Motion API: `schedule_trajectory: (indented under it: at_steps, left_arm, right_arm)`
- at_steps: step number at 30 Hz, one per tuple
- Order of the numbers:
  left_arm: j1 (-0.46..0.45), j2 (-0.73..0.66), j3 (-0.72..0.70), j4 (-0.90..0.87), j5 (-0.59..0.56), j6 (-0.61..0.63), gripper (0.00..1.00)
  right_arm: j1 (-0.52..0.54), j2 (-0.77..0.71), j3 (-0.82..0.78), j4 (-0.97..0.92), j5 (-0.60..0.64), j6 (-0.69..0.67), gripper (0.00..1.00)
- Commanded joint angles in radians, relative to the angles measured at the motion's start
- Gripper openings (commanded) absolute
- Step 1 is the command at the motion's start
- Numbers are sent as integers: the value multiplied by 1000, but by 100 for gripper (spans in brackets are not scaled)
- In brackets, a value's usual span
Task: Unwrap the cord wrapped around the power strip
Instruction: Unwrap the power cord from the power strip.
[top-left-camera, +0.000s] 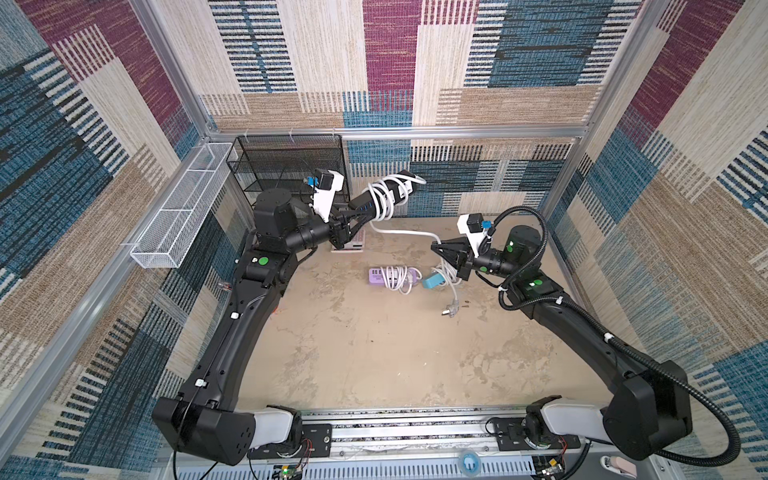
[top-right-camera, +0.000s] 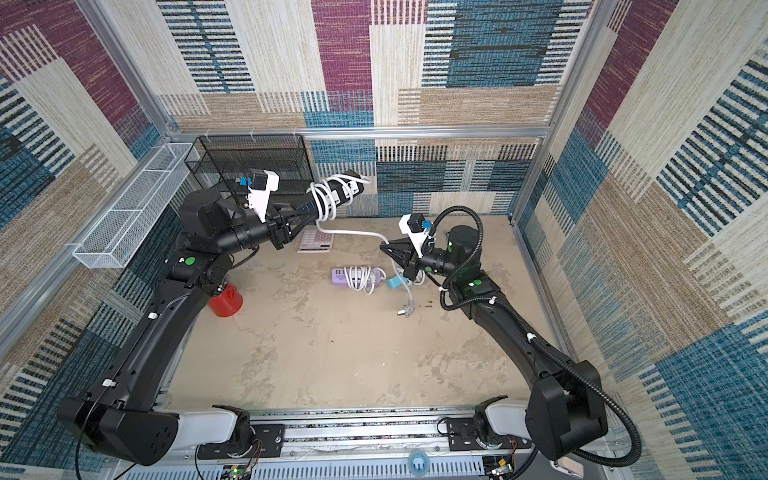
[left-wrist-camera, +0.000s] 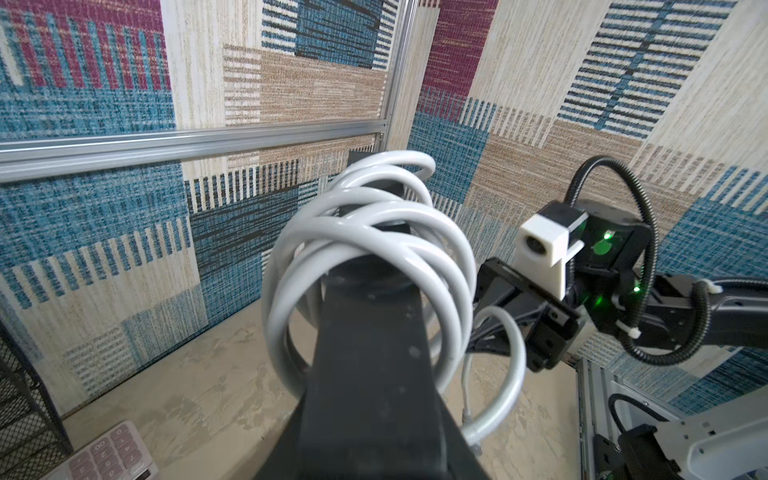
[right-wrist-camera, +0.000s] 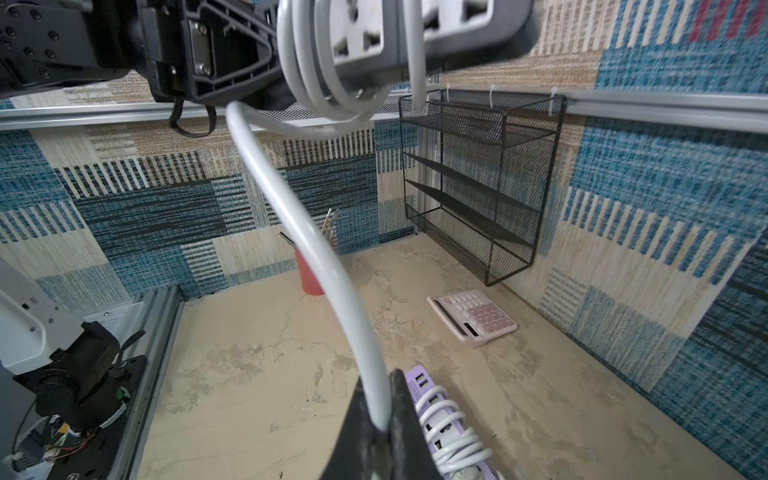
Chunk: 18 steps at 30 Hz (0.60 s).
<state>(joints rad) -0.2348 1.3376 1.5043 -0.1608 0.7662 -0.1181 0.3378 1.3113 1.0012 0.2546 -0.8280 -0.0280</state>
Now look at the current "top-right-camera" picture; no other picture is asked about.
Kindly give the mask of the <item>black power strip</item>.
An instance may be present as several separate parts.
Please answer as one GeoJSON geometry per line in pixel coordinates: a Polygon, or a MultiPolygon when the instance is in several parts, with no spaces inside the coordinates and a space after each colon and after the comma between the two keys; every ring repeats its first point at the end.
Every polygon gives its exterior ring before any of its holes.
{"type": "Polygon", "coordinates": [[[317,205],[316,220],[332,220],[340,207],[351,204],[370,183],[369,177],[348,170],[311,183],[298,202],[314,201],[317,205]]]}

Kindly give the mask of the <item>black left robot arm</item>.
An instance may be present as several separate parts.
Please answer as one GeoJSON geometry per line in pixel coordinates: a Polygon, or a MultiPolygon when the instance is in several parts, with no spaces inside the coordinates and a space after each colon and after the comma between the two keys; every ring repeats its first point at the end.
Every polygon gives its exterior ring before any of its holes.
{"type": "Polygon", "coordinates": [[[212,447],[247,455],[255,434],[245,410],[214,406],[175,413],[155,407],[163,378],[193,321],[220,294],[233,256],[270,242],[277,249],[334,209],[309,192],[291,204],[269,204],[269,191],[251,190],[247,208],[214,189],[192,192],[179,210],[179,249],[165,263],[154,299],[102,378],[62,401],[58,420],[77,440],[76,450],[149,466],[168,452],[212,447]]]}

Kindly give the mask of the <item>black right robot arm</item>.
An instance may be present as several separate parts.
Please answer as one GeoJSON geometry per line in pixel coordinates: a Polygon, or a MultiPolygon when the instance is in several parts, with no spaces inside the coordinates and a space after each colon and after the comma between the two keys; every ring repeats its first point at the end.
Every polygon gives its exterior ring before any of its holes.
{"type": "Polygon", "coordinates": [[[529,439],[550,460],[575,454],[598,464],[607,460],[586,446],[608,432],[612,407],[596,368],[574,362],[551,345],[518,313],[501,287],[481,266],[484,229],[459,225],[448,232],[447,244],[435,244],[436,228],[422,217],[408,220],[405,237],[382,243],[380,249],[409,280],[418,274],[440,276],[440,305],[461,311],[485,330],[525,377],[530,390],[526,406],[494,397],[475,408],[479,439],[495,445],[507,436],[529,439]]]}

